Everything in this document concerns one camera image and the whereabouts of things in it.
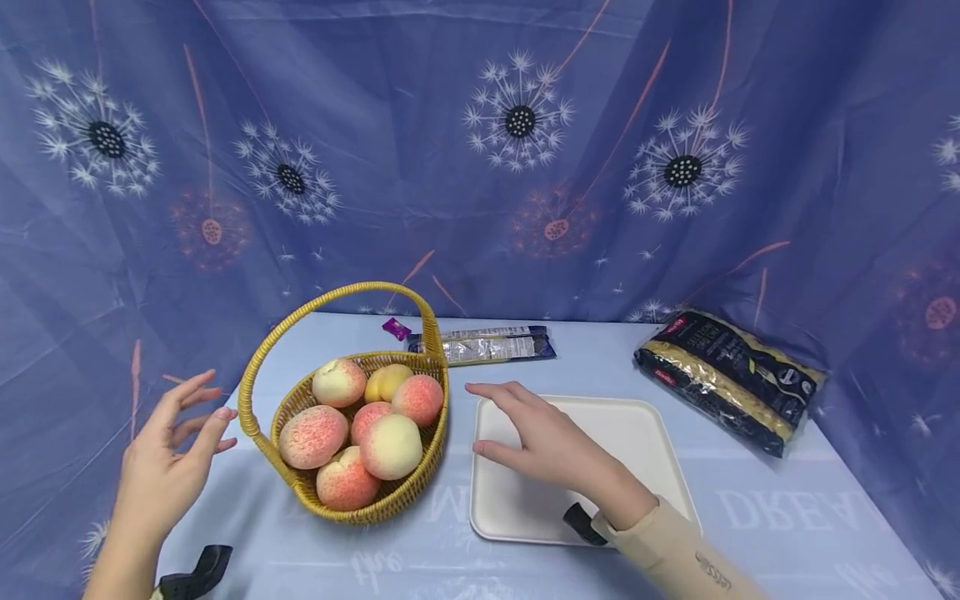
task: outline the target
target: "red label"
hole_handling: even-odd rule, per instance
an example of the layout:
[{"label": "red label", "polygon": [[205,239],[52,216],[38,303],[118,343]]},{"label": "red label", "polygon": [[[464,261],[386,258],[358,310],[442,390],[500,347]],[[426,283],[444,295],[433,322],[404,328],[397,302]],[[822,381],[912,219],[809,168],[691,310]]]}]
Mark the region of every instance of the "red label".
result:
[{"label": "red label", "polygon": [[654,375],[657,376],[657,379],[662,380],[664,383],[667,383],[670,386],[677,385],[677,382],[673,380],[673,377],[670,376],[670,373],[666,371],[661,371],[660,369],[654,369]]},{"label": "red label", "polygon": [[666,328],[665,333],[673,333],[673,332],[676,331],[677,329],[683,327],[683,326],[684,326],[684,323],[686,323],[686,319],[684,319],[683,317],[677,317],[677,318],[674,320],[674,322],[671,323],[670,326],[668,326],[668,327]]}]

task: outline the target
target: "black clamp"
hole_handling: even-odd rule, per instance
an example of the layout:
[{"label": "black clamp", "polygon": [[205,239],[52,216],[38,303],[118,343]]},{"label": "black clamp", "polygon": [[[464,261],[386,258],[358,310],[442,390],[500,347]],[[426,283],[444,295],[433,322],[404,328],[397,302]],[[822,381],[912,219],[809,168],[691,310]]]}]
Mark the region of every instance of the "black clamp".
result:
[{"label": "black clamp", "polygon": [[174,573],[160,578],[158,589],[163,600],[197,600],[210,593],[224,578],[231,554],[233,548],[230,546],[206,546],[192,573]]},{"label": "black clamp", "polygon": [[569,525],[573,531],[577,532],[581,540],[591,546],[607,545],[607,539],[593,529],[592,521],[593,519],[590,518],[590,515],[587,514],[584,507],[580,506],[580,502],[575,502],[573,506],[566,509],[564,513],[564,523]]}]

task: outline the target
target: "black package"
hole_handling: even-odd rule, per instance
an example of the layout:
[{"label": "black package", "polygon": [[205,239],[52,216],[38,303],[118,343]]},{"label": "black package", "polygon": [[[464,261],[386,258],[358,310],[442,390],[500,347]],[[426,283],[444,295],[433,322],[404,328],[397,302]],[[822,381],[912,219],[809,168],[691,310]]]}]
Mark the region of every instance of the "black package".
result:
[{"label": "black package", "polygon": [[[556,358],[543,325],[447,331],[440,334],[450,367]],[[423,352],[422,334],[407,336],[407,351]]]},{"label": "black package", "polygon": [[637,365],[720,426],[781,458],[825,374],[709,313],[685,310]]}]

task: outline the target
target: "pasta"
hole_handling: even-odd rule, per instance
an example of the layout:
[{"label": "pasta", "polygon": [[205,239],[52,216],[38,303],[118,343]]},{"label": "pasta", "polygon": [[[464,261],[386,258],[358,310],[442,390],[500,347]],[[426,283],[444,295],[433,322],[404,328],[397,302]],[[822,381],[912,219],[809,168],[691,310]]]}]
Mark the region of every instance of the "pasta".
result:
[{"label": "pasta", "polygon": [[698,310],[675,316],[637,364],[736,435],[781,457],[825,376]]}]

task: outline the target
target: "plastic tray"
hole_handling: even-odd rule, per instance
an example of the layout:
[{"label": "plastic tray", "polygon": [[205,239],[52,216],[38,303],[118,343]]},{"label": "plastic tray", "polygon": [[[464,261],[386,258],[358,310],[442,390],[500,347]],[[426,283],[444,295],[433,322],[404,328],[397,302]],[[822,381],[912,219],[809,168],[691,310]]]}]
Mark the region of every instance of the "plastic tray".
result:
[{"label": "plastic tray", "polygon": [[[651,491],[666,498],[700,528],[677,455],[657,409],[638,400],[543,398],[567,413]],[[477,406],[475,438],[520,445],[513,424],[487,399]],[[580,494],[532,481],[475,455],[471,484],[470,524],[479,536],[488,540],[588,545],[563,521],[564,513],[574,502],[580,502],[590,516],[596,514],[596,505]]]}]

